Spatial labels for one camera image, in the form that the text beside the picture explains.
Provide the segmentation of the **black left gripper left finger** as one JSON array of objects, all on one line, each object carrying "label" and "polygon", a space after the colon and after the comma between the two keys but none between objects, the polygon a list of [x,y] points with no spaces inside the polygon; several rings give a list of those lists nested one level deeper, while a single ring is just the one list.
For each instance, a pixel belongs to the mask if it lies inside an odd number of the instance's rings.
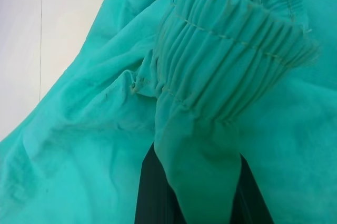
[{"label": "black left gripper left finger", "polygon": [[176,195],[153,145],[142,163],[134,224],[184,224]]}]

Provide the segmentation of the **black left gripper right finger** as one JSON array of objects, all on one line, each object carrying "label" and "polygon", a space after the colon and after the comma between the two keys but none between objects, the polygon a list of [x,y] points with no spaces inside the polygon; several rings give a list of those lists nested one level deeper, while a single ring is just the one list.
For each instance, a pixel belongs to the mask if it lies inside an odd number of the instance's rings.
[{"label": "black left gripper right finger", "polygon": [[241,155],[241,172],[233,200],[230,224],[264,224],[265,204],[246,159]]}]

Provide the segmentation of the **teal green garment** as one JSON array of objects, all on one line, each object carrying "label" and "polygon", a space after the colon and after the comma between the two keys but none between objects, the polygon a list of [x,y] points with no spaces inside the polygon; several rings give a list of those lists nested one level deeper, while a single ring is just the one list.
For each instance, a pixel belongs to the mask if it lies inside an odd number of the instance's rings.
[{"label": "teal green garment", "polygon": [[274,224],[337,224],[337,0],[104,0],[0,141],[0,222],[134,224],[150,148],[186,224],[230,224],[241,158]]}]

